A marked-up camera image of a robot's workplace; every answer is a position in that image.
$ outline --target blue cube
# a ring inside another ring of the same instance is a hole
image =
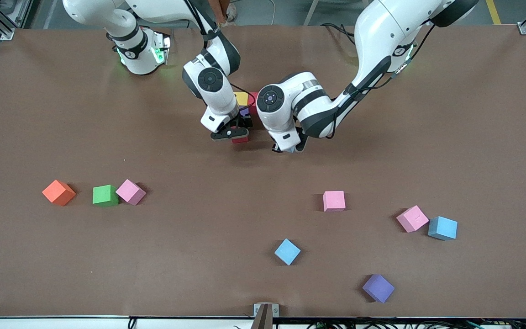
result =
[[[275,255],[278,256],[280,260],[283,260],[287,265],[291,265],[296,257],[298,257],[300,251],[301,250],[290,240],[285,239],[275,251]]]
[[[395,287],[389,283],[382,275],[373,274],[371,278],[363,286],[363,290],[367,292],[377,302],[386,302],[387,298],[391,296]]]
[[[455,240],[457,231],[457,221],[438,216],[430,221],[430,231],[427,235],[444,241]]]

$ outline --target brown tabletop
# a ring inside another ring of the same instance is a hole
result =
[[[251,91],[312,71],[330,96],[357,72],[325,27],[230,27],[231,81]],[[526,36],[515,26],[436,29],[333,140],[275,154],[200,125],[181,79],[202,45],[176,30],[169,66],[135,76],[103,31],[19,30],[0,45],[0,316],[526,317]],[[54,179],[77,196],[50,204]],[[92,187],[140,182],[139,206],[91,204]],[[321,194],[344,190],[347,210]],[[404,233],[419,205],[458,239]],[[303,252],[273,255],[284,238]],[[360,291],[380,273],[386,304]]]

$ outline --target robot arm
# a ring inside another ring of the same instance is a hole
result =
[[[226,127],[238,116],[238,104],[227,75],[239,67],[241,58],[217,25],[196,9],[191,0],[63,0],[67,13],[84,25],[103,27],[117,46],[121,62],[135,74],[148,74],[165,63],[169,39],[140,27],[133,14],[118,9],[127,2],[139,17],[153,23],[186,19],[200,27],[204,48],[184,65],[182,79],[194,96],[207,104],[201,122],[213,133],[225,128],[226,138],[248,135],[248,130]]]
[[[409,63],[407,50],[426,21],[446,27],[466,16],[478,0],[374,0],[357,19],[354,40],[359,68],[353,81],[333,100],[312,73],[290,75],[267,85],[257,111],[275,140],[273,150],[303,150],[307,137],[330,138],[350,111],[387,72]],[[298,120],[301,128],[296,127]]]

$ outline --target green cube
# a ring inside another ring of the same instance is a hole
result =
[[[117,206],[119,196],[117,188],[113,185],[97,186],[92,189],[92,204],[99,207]]]

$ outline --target gray floor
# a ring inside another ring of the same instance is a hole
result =
[[[276,25],[301,25],[305,20],[311,0],[274,0],[276,4]],[[516,23],[526,17],[526,0],[494,0],[501,23]],[[195,0],[202,12],[211,10],[206,0]],[[236,0],[238,25],[266,25],[270,24],[274,6],[269,0]],[[310,25],[320,25],[330,22],[334,24],[354,25],[358,13],[363,10],[360,0],[321,0],[316,8]],[[486,1],[480,0],[478,6],[466,19],[460,22],[463,25],[489,25],[492,24]],[[186,23],[178,21],[168,24],[148,24],[161,27],[186,27]],[[32,23],[33,29],[94,29],[73,21],[65,12],[62,0],[41,0],[36,17]]]

